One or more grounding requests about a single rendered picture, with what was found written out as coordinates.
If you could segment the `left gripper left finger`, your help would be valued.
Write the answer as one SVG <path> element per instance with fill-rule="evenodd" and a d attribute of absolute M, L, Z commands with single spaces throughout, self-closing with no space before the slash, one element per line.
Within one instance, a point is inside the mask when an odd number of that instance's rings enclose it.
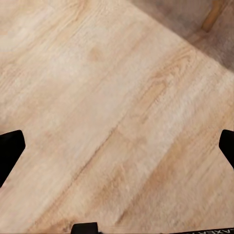
<path fill-rule="evenodd" d="M 0 135 L 0 188 L 25 149 L 21 130 Z"/>

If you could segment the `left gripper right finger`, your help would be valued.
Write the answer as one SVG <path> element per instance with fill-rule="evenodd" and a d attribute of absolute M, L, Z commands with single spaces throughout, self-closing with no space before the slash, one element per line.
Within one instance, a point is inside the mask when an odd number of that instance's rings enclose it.
<path fill-rule="evenodd" d="M 223 130 L 218 146 L 234 168 L 234 132 L 230 130 Z"/>

